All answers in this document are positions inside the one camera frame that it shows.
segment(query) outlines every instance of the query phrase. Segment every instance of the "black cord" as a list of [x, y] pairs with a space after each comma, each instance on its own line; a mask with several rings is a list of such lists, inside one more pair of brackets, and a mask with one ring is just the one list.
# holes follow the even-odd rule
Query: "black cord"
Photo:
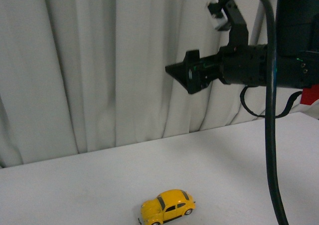
[[[248, 108], [248, 106], [247, 106], [247, 104], [246, 104], [246, 102], [245, 102], [245, 93], [246, 93], [246, 91], [247, 91], [248, 88], [253, 88], [253, 87], [252, 87], [252, 86], [245, 86], [245, 87], [243, 88], [243, 90], [241, 91], [241, 93], [240, 93], [240, 102], [241, 102], [241, 104], [242, 104], [243, 107], [247, 110], [247, 112], [250, 113], [251, 115], [254, 115], [254, 116], [260, 117], [260, 118], [264, 118], [265, 115], [255, 114], [253, 111], [251, 111], [251, 110]], [[290, 110], [291, 110], [291, 108], [292, 108], [293, 105], [294, 105], [295, 100], [296, 100], [296, 99], [299, 97], [299, 95], [301, 95], [302, 93], [303, 93], [302, 91], [298, 91], [298, 92], [293, 93], [293, 94], [289, 97], [289, 99], [288, 99], [288, 101], [287, 101], [287, 103], [286, 103], [286, 106], [285, 106], [283, 112], [282, 112], [281, 114], [279, 114], [279, 115], [276, 115], [276, 119], [279, 119], [279, 118], [282, 118], [282, 117], [285, 117], [286, 115], [288, 115], [289, 112], [290, 112]]]
[[[221, 6], [226, 5], [230, 0], [220, 0]], [[269, 0], [260, 0], [265, 8], [268, 37], [267, 53], [267, 85], [266, 85], [266, 114], [265, 114], [265, 140], [266, 140], [266, 167], [267, 180], [270, 197], [279, 225], [288, 225], [284, 206], [281, 200], [276, 162], [276, 136], [275, 136], [275, 117], [276, 117], [276, 67], [277, 67], [277, 45], [276, 27], [272, 6]]]

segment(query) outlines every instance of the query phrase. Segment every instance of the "white table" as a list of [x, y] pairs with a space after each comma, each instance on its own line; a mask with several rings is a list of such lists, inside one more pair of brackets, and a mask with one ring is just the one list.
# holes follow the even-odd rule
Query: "white table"
[[[197, 209], [170, 225], [275, 225], [264, 120], [0, 170], [0, 225], [138, 225], [140, 205], [180, 188]], [[319, 224], [319, 121], [277, 120], [290, 225]]]

